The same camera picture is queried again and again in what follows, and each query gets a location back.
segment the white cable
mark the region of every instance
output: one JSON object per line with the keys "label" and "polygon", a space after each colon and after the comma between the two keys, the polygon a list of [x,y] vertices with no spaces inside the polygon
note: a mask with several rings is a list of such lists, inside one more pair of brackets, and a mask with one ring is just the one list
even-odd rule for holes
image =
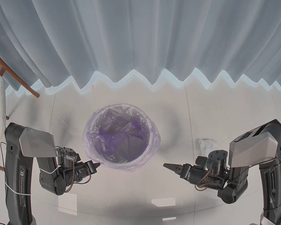
{"label": "white cable", "polygon": [[11,187],[8,186],[8,184],[7,184],[6,182],[4,182],[4,183],[5,183],[5,185],[6,185],[11,191],[13,191],[15,194],[18,194],[18,195],[25,195],[25,196],[31,196],[31,193],[30,193],[30,194],[26,194],[26,193],[17,193],[17,192],[15,192],[14,190],[12,190]]}
{"label": "white cable", "polygon": [[57,165],[57,168],[55,168],[53,172],[47,172],[47,171],[45,171],[45,170],[43,170],[43,169],[41,169],[41,168],[40,168],[40,170],[42,170],[42,171],[45,172],[45,173],[52,174],[52,173],[54,173],[59,167],[61,167],[61,166],[60,166],[60,165]]}

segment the scratch on floor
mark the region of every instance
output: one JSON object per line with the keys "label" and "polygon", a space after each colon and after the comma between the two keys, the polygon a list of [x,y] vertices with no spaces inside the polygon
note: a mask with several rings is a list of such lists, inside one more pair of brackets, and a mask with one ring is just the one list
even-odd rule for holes
{"label": "scratch on floor", "polygon": [[55,112],[54,112],[54,114],[55,114],[57,117],[59,117],[59,119],[68,127],[68,125],[64,122],[64,120],[61,119],[60,116],[58,116]]}

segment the curtain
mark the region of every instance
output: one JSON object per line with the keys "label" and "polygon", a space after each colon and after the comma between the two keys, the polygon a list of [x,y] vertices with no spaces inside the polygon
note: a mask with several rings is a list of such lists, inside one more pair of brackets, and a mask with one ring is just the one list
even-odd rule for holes
{"label": "curtain", "polygon": [[132,69],[154,84],[164,68],[281,85],[281,0],[0,0],[0,57],[45,87]]}

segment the floor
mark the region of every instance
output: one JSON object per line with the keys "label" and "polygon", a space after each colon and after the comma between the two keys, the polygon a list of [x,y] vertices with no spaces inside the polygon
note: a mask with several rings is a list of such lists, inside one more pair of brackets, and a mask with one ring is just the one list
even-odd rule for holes
{"label": "floor", "polygon": [[[90,183],[73,186],[71,194],[60,197],[41,188],[35,160],[31,203],[37,224],[259,223],[263,196],[258,167],[250,169],[249,187],[243,196],[227,205],[216,191],[198,192],[162,166],[194,164],[201,155],[199,139],[214,139],[221,149],[228,150],[229,143],[242,133],[274,118],[281,122],[279,86],[254,83],[246,77],[233,83],[225,74],[207,86],[202,84],[205,80],[193,74],[177,88],[169,74],[162,74],[151,86],[141,75],[130,74],[125,82],[112,85],[105,76],[98,75],[91,80],[93,89],[83,92],[71,82],[55,89],[44,88],[39,82],[34,85],[39,98],[28,92],[9,92],[7,125],[15,122],[49,132],[56,145],[73,148],[82,161],[88,160],[82,146],[85,124],[94,111],[109,104],[138,106],[161,135],[157,153],[139,171],[100,166]],[[0,172],[0,222],[8,223],[3,181],[4,174]]]}

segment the trash bin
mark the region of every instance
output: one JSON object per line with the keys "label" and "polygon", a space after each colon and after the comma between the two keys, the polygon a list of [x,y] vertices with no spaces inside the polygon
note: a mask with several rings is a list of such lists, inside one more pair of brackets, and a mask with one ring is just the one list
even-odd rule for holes
{"label": "trash bin", "polygon": [[154,122],[138,107],[124,103],[95,112],[83,132],[84,149],[90,159],[128,172],[143,167],[160,141]]}

